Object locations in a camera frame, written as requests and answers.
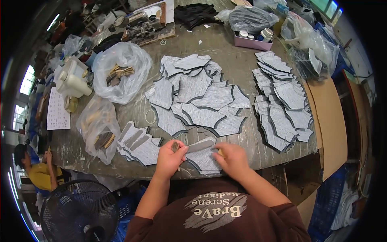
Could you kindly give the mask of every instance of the fan grille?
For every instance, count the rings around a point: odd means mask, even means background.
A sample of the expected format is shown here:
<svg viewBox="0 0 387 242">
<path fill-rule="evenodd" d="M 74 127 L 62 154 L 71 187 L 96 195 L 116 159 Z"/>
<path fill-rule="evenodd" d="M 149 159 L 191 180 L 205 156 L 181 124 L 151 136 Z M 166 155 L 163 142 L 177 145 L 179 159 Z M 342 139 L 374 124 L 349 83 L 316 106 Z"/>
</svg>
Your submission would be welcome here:
<svg viewBox="0 0 387 242">
<path fill-rule="evenodd" d="M 50 242 L 85 241 L 88 228 L 104 228 L 110 241 L 119 219 L 117 201 L 102 184 L 75 180 L 57 187 L 41 210 L 42 231 Z"/>
</svg>

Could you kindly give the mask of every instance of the yellow shirt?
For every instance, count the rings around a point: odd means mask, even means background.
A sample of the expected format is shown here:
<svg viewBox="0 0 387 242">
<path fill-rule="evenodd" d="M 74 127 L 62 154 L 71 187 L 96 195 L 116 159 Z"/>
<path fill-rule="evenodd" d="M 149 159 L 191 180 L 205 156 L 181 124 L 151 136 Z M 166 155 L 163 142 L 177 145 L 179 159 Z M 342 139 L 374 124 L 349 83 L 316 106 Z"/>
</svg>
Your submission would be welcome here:
<svg viewBox="0 0 387 242">
<path fill-rule="evenodd" d="M 57 167 L 56 176 L 61 176 L 62 171 Z M 51 176 L 48 169 L 48 165 L 44 163 L 34 164 L 28 173 L 29 179 L 39 189 L 51 191 Z M 60 179 L 57 181 L 58 185 L 63 184 L 65 181 Z"/>
</svg>

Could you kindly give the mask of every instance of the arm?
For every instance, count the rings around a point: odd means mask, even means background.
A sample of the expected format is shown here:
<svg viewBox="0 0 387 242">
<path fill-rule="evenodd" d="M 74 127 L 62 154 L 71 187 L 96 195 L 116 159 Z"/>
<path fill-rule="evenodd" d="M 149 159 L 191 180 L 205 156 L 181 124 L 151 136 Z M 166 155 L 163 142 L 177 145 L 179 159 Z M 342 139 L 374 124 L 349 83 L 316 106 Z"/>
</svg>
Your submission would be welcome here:
<svg viewBox="0 0 387 242">
<path fill-rule="evenodd" d="M 180 147 L 176 153 L 172 151 L 174 141 L 178 142 Z M 184 154 L 187 150 L 188 146 L 179 140 L 170 140 L 160 148 L 156 171 L 137 206 L 135 216 L 153 219 L 160 208 L 167 205 L 170 179 L 185 161 Z"/>
<path fill-rule="evenodd" d="M 55 188 L 58 187 L 58 182 L 57 182 L 56 173 L 54 172 L 54 168 L 53 168 L 53 165 L 52 165 L 52 153 L 51 153 L 51 151 L 46 151 L 45 152 L 45 159 L 47 161 L 48 171 L 50 172 L 51 190 L 53 191 Z"/>
<path fill-rule="evenodd" d="M 215 148 L 221 149 L 224 154 L 225 158 L 218 153 L 213 153 L 213 157 L 222 169 L 239 182 L 258 202 L 270 208 L 291 203 L 285 195 L 249 167 L 246 152 L 242 147 L 222 142 L 216 144 Z"/>
</svg>

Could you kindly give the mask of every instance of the person in yellow shirt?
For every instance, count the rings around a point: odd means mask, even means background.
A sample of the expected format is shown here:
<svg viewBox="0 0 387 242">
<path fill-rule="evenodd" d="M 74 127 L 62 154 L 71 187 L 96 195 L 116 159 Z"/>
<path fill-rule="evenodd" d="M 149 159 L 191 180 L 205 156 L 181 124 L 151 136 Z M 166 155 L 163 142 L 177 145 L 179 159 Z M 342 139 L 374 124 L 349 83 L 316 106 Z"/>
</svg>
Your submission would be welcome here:
<svg viewBox="0 0 387 242">
<path fill-rule="evenodd" d="M 61 168 L 52 164 L 51 151 L 46 151 L 43 163 L 31 164 L 27 145 L 18 144 L 14 149 L 15 164 L 26 171 L 28 178 L 39 189 L 52 191 L 63 184 L 64 176 Z"/>
</svg>

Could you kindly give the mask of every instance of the rubber band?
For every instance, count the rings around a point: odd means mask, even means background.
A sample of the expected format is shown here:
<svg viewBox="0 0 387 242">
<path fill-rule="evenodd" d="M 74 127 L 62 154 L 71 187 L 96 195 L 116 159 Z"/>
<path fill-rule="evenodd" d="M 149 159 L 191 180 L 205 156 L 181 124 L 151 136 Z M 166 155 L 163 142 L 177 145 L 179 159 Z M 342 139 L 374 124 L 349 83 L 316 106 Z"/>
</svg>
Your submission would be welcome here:
<svg viewBox="0 0 387 242">
<path fill-rule="evenodd" d="M 147 115 L 150 111 L 152 111 L 152 112 L 153 112 L 153 115 L 154 115 L 154 120 L 153 120 L 152 123 L 149 123 L 148 120 L 146 119 L 146 115 Z M 145 121 L 146 121 L 147 123 L 149 123 L 149 124 L 154 124 L 154 123 L 156 122 L 156 114 L 154 113 L 154 111 L 153 111 L 152 109 L 149 109 L 149 110 L 145 113 Z"/>
</svg>

